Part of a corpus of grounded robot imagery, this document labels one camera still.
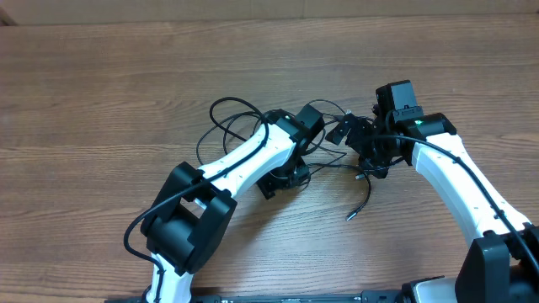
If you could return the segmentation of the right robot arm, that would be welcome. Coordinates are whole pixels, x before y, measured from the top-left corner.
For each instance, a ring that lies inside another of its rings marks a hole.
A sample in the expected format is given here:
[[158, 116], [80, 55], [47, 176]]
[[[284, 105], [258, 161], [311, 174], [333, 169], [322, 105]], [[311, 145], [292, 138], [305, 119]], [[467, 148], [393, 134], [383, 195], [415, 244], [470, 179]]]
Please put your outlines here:
[[422, 175], [462, 230], [467, 255], [454, 278], [403, 284], [396, 302], [536, 302], [538, 227], [514, 208], [471, 159], [442, 113], [425, 114], [409, 80], [376, 90], [374, 118], [338, 119], [327, 141], [359, 155], [364, 177], [385, 178], [406, 162]]

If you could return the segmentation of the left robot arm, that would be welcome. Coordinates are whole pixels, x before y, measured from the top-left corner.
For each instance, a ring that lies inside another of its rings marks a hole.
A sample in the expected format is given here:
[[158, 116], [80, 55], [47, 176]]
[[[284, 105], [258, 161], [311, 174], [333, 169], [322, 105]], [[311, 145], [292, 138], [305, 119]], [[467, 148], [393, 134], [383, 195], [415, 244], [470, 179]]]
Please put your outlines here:
[[189, 302], [194, 274], [211, 258], [237, 208], [237, 197], [257, 185], [266, 199], [309, 178], [303, 161], [323, 130], [323, 115], [311, 105], [291, 115], [264, 115], [264, 124], [226, 156], [198, 168], [187, 162], [168, 175], [141, 233], [154, 259], [145, 302]]

